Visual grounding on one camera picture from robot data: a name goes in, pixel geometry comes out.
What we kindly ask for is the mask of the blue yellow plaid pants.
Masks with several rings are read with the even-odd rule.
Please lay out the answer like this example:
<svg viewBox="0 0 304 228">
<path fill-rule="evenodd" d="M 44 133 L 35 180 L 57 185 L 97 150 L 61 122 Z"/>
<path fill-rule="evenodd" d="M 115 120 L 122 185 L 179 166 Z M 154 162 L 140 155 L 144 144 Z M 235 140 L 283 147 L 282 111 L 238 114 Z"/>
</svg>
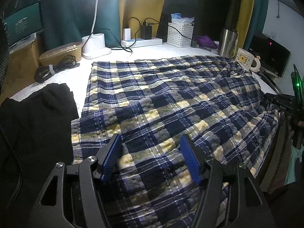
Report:
<svg viewBox="0 0 304 228">
<path fill-rule="evenodd" d="M 214 56 L 94 62 L 81 117 L 72 121 L 74 163 L 112 135 L 122 156 L 105 193 L 112 227 L 189 227 L 200 199 L 180 150 L 189 135 L 223 164 L 258 174 L 278 110 L 251 72 Z"/>
</svg>

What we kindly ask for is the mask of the white cartoon mug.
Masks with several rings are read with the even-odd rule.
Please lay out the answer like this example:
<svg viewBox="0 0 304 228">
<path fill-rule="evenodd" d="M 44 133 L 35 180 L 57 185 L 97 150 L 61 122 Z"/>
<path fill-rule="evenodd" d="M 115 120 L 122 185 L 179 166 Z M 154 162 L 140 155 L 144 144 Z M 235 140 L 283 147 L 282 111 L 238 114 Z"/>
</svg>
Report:
<svg viewBox="0 0 304 228">
<path fill-rule="evenodd" d="M 260 57 L 254 56 L 248 51 L 238 48 L 235 60 L 244 70 L 251 70 L 257 73 L 261 68 Z"/>
</svg>

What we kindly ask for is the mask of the black folded garment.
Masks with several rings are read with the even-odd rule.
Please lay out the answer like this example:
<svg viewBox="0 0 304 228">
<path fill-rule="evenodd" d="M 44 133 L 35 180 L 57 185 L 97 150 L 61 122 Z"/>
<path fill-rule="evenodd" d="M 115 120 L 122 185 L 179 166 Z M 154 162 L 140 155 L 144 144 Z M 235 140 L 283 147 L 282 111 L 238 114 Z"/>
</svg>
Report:
<svg viewBox="0 0 304 228">
<path fill-rule="evenodd" d="M 21 177 L 21 191 L 37 195 L 58 161 L 71 163 L 71 121 L 78 118 L 73 92 L 64 84 L 48 84 L 22 101 L 1 104 L 2 184 L 14 185 Z"/>
</svg>

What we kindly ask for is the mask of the stainless steel tumbler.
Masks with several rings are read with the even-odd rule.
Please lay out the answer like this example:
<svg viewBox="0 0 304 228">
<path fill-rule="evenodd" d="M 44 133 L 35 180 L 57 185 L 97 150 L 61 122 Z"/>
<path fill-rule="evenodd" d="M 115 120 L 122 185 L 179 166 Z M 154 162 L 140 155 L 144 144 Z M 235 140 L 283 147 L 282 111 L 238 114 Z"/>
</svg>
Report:
<svg viewBox="0 0 304 228">
<path fill-rule="evenodd" d="M 231 58 L 237 39 L 238 32 L 236 30 L 224 28 L 219 39 L 218 54 L 221 57 Z"/>
</svg>

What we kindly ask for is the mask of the yellow curtain right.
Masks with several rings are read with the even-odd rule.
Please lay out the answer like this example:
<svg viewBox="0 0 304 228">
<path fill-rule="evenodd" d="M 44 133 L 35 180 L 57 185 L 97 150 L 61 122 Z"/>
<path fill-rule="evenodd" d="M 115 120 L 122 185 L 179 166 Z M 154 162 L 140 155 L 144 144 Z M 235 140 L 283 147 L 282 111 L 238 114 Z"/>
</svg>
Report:
<svg viewBox="0 0 304 228">
<path fill-rule="evenodd" d="M 253 13 L 255 0 L 240 0 L 240 10 L 237 18 L 236 30 L 238 32 L 238 44 L 239 48 L 242 48 L 245 43 L 245 39 L 248 33 L 251 16 Z"/>
</svg>

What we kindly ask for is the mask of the teal curtain right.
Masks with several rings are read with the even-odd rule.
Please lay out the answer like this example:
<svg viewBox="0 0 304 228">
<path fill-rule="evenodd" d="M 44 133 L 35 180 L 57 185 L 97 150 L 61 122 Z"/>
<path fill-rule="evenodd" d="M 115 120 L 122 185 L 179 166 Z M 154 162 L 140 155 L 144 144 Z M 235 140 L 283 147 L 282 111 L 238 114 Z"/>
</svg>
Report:
<svg viewBox="0 0 304 228">
<path fill-rule="evenodd" d="M 249 49 L 254 34 L 262 32 L 268 10 L 268 0 L 254 0 L 253 13 L 251 15 L 250 25 L 243 48 Z"/>
</svg>

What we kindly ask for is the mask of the teal curtain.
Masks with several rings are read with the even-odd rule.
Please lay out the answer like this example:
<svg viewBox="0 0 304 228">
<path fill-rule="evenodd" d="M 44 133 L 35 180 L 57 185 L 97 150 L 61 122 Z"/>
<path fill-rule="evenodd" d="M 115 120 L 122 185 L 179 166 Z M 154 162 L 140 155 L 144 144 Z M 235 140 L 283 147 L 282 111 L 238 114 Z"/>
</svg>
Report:
<svg viewBox="0 0 304 228">
<path fill-rule="evenodd" d="M 44 47 L 50 49 L 80 42 L 82 37 L 104 33 L 106 47 L 116 47 L 120 36 L 119 0 L 11 0 L 4 16 L 35 2 L 41 3 Z"/>
<path fill-rule="evenodd" d="M 243 48 L 249 49 L 254 34 L 262 32 L 268 10 L 268 0 L 254 0 L 253 13 L 251 15 L 250 25 Z"/>
</svg>

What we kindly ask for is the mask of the white plastic basket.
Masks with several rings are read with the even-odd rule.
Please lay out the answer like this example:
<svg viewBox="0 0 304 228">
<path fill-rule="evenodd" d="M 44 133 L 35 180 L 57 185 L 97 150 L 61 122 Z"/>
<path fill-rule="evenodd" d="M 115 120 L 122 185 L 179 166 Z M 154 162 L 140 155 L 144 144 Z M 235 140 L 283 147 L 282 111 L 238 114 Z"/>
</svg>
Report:
<svg viewBox="0 0 304 228">
<path fill-rule="evenodd" d="M 194 26 L 168 23 L 167 43 L 175 47 L 191 47 Z"/>
</svg>

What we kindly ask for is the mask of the brown oval lidded container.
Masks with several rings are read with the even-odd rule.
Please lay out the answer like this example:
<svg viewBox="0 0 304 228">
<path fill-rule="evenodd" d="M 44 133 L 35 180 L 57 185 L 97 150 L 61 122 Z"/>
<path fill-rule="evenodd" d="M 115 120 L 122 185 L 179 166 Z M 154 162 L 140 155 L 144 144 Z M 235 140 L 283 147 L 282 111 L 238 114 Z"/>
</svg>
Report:
<svg viewBox="0 0 304 228">
<path fill-rule="evenodd" d="M 47 52 L 44 52 L 39 57 L 39 63 L 42 66 L 47 65 L 57 65 L 60 60 L 62 60 L 65 56 L 72 55 L 75 56 L 76 61 L 79 62 L 81 60 L 81 42 L 74 42 L 67 45 L 63 45 L 54 49 L 51 49 Z"/>
</svg>

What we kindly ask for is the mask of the black power adapter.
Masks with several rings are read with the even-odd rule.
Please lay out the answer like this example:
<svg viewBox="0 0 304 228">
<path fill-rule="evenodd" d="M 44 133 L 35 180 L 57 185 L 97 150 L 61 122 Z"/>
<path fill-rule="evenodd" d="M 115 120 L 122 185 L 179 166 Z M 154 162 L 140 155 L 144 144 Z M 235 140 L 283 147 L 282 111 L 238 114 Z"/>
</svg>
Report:
<svg viewBox="0 0 304 228">
<path fill-rule="evenodd" d="M 152 26 L 142 25 L 141 26 L 141 39 L 150 40 L 152 38 Z"/>
</svg>

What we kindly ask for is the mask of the white power strip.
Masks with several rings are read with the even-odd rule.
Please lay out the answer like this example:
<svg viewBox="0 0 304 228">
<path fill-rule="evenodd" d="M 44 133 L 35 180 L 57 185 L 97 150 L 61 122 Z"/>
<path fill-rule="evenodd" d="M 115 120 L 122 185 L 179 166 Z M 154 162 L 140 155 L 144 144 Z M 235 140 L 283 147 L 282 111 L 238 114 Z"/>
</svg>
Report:
<svg viewBox="0 0 304 228">
<path fill-rule="evenodd" d="M 144 39 L 121 40 L 121 46 L 128 48 L 162 45 L 162 43 L 163 40 L 160 38 L 152 38 L 146 40 Z"/>
</svg>

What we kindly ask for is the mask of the white charger plug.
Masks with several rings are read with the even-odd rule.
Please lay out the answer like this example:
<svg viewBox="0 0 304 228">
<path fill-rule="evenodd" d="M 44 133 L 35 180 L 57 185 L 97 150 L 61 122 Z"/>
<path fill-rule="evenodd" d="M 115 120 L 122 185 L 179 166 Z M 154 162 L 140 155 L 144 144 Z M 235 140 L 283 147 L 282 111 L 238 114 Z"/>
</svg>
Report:
<svg viewBox="0 0 304 228">
<path fill-rule="evenodd" d="M 123 28 L 123 41 L 129 41 L 131 40 L 131 29 L 130 28 Z"/>
</svg>

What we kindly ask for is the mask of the tablet with teal screen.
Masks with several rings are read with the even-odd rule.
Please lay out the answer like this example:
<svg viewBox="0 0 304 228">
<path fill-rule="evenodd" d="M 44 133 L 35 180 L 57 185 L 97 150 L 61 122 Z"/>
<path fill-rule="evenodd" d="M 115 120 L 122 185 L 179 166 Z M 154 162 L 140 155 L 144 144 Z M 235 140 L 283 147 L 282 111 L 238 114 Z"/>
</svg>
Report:
<svg viewBox="0 0 304 228">
<path fill-rule="evenodd" d="M 17 10 L 4 19 L 9 47 L 44 30 L 40 1 Z"/>
</svg>

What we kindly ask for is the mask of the yellow curtain left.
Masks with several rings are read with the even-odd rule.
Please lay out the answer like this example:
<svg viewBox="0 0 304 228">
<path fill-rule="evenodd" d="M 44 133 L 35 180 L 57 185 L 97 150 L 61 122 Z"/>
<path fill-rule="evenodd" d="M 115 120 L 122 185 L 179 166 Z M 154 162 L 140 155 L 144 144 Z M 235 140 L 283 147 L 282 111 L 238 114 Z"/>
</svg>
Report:
<svg viewBox="0 0 304 228">
<path fill-rule="evenodd" d="M 147 17 L 159 20 L 165 0 L 119 0 L 120 32 L 131 28 L 131 36 L 140 37 L 139 23 Z"/>
</svg>

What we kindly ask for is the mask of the teal curtain left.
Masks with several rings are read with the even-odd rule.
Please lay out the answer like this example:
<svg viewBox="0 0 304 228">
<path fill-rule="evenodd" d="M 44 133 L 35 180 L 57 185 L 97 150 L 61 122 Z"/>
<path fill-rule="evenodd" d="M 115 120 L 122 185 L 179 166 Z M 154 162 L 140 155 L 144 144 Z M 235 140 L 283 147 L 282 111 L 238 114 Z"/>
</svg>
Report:
<svg viewBox="0 0 304 228">
<path fill-rule="evenodd" d="M 50 49 L 80 42 L 82 37 L 104 33 L 106 47 L 116 47 L 120 36 L 119 0 L 11 0 L 4 16 L 35 2 L 41 3 L 44 47 Z"/>
</svg>

